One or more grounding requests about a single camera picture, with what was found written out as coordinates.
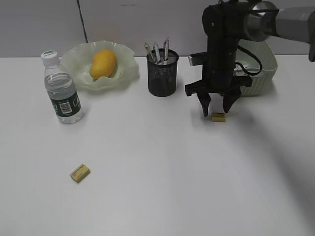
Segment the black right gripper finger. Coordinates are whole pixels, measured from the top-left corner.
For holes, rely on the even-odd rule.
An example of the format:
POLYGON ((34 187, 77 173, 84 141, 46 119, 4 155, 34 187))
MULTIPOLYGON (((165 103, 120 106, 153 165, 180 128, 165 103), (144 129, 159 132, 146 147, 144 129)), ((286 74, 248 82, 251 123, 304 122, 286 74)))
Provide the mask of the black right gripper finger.
POLYGON ((209 93, 197 93, 197 97, 202 106, 203 116, 206 118, 209 113, 209 106, 211 102, 211 97, 209 93))
POLYGON ((241 97, 240 88, 236 88, 223 95, 223 110, 227 114, 232 105, 241 97))

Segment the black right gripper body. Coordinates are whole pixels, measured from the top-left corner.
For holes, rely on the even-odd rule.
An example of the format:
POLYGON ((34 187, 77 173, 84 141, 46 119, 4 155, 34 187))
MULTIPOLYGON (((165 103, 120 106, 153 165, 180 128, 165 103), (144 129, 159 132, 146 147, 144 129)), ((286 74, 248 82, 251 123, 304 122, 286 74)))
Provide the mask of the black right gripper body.
POLYGON ((252 78, 248 75, 235 76, 232 75, 229 79, 214 80, 213 78, 205 80, 201 79, 194 83, 185 85, 186 96, 198 93, 217 93, 230 96, 241 96, 241 87, 251 87, 252 78))

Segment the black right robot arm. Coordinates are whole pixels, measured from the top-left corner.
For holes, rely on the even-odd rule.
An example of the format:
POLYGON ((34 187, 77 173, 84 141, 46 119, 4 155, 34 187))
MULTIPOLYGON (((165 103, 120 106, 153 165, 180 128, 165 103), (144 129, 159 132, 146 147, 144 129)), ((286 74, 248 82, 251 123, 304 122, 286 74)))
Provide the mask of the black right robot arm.
POLYGON ((255 60, 258 57, 239 45, 240 40, 265 41, 269 36, 307 43, 309 61, 315 60, 314 7, 276 8, 263 0, 220 0, 203 11, 203 29, 207 35, 207 50, 191 54, 189 63, 202 66, 201 80, 185 86, 187 96, 196 94, 203 115, 208 116, 211 93, 223 96, 222 107, 228 113, 241 97, 241 87, 251 87, 255 73, 240 65, 244 75, 234 75, 238 50, 255 60))

